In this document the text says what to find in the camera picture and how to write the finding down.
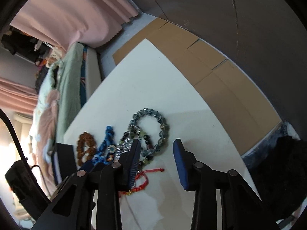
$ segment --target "floor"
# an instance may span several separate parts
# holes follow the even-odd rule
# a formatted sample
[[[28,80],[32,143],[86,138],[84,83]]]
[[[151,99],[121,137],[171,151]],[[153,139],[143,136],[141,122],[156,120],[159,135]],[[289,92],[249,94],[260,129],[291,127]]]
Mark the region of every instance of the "floor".
[[[115,63],[112,55],[154,19],[156,19],[155,16],[151,16],[145,13],[138,15],[129,23],[123,24],[122,31],[111,41],[96,49],[101,57],[100,67],[104,78],[108,76],[110,72],[112,72],[112,70],[115,68]]]

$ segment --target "bracelet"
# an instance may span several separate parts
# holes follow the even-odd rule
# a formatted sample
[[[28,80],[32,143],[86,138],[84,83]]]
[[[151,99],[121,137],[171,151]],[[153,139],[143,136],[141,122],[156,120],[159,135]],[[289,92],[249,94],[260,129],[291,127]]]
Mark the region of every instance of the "bracelet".
[[[97,163],[104,163],[105,165],[110,164],[114,159],[114,154],[116,151],[116,145],[113,141],[114,131],[112,126],[106,127],[106,136],[99,146],[97,153],[92,158],[92,163],[96,165]]]
[[[153,169],[153,170],[144,170],[144,171],[139,171],[136,176],[135,176],[135,181],[139,178],[141,178],[141,176],[143,176],[145,178],[145,182],[143,182],[141,185],[139,185],[138,187],[133,187],[129,192],[124,192],[124,191],[121,191],[120,193],[121,194],[124,194],[124,195],[131,195],[132,193],[134,192],[138,192],[140,190],[143,190],[145,189],[145,187],[148,185],[149,181],[148,181],[148,177],[145,173],[152,173],[152,172],[157,172],[157,171],[160,171],[160,172],[163,172],[164,169]]]
[[[143,131],[139,126],[137,126],[137,122],[145,115],[155,117],[158,123],[160,123],[160,139],[154,147],[151,144],[150,136],[146,134],[146,132]],[[141,156],[145,157],[142,161],[139,162],[139,168],[141,168],[143,165],[148,164],[153,159],[153,154],[159,152],[161,150],[160,148],[167,143],[169,126],[166,123],[166,119],[160,114],[160,112],[153,109],[144,108],[138,111],[136,114],[133,114],[132,117],[133,119],[128,125],[128,131],[124,133],[123,137],[119,141],[119,147],[115,153],[115,160],[118,160],[122,153],[130,150],[134,137],[138,136],[140,141],[142,138],[144,138],[146,144],[146,148],[141,151]]]
[[[89,147],[87,150],[84,151],[84,144]],[[77,141],[77,159],[78,159],[78,165],[82,166],[84,162],[82,161],[82,158],[86,153],[88,153],[86,160],[91,160],[96,153],[96,142],[94,140],[94,137],[87,133],[84,132],[79,136],[79,140]]]

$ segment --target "cardboard box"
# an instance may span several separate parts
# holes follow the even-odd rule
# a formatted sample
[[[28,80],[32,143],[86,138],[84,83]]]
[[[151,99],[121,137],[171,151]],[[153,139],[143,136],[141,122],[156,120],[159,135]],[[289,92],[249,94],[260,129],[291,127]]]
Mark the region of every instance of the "cardboard box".
[[[240,154],[281,122],[267,98],[237,66],[196,35],[163,19],[152,21],[117,50],[115,63],[145,38],[194,86]]]

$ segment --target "black cable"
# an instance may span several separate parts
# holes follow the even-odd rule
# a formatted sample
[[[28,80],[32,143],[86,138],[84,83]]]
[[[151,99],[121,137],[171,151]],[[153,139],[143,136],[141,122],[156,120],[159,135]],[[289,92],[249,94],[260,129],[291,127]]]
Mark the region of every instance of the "black cable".
[[[48,194],[49,194],[49,196],[51,197],[51,193],[50,193],[50,191],[49,191],[49,189],[48,189],[48,187],[47,187],[47,184],[46,184],[46,181],[45,181],[45,177],[44,177],[44,175],[43,175],[43,172],[41,171],[41,168],[38,166],[38,165],[33,165],[30,169],[32,170],[34,167],[38,167],[39,168],[39,171],[40,171],[40,174],[41,174],[41,178],[43,179],[43,182],[44,182],[44,184],[45,184],[45,187],[46,187],[46,189],[47,189],[47,192],[48,192]]]
[[[4,113],[4,111],[0,108],[0,119],[5,123],[6,127],[8,128],[10,134],[11,134],[11,137],[13,139],[13,142],[16,146],[16,149],[18,151],[18,154],[23,162],[23,165],[28,173],[28,175],[30,176],[32,182],[34,183],[34,185],[36,186],[40,196],[45,200],[45,202],[47,203],[47,205],[50,203],[50,200],[47,198],[47,196],[45,195],[45,193],[42,191],[42,189],[40,188],[40,186],[38,185],[38,183],[36,182],[36,178],[35,176],[33,175],[29,165],[28,165],[28,162],[27,162],[27,158],[25,157],[25,155],[23,154],[23,151],[22,151],[22,148],[20,146],[20,143],[19,143],[19,140],[18,140],[18,137],[16,135],[16,132],[14,130],[14,127],[10,121],[10,119],[7,117],[7,115]]]

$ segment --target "green bedsheet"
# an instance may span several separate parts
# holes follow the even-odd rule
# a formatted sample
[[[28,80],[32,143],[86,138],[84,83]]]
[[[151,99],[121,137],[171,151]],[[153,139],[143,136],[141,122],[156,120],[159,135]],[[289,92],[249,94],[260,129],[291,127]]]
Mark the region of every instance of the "green bedsheet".
[[[84,46],[74,43],[59,68],[57,89],[60,93],[59,113],[56,126],[56,142],[63,143],[64,134],[81,109],[80,69]]]

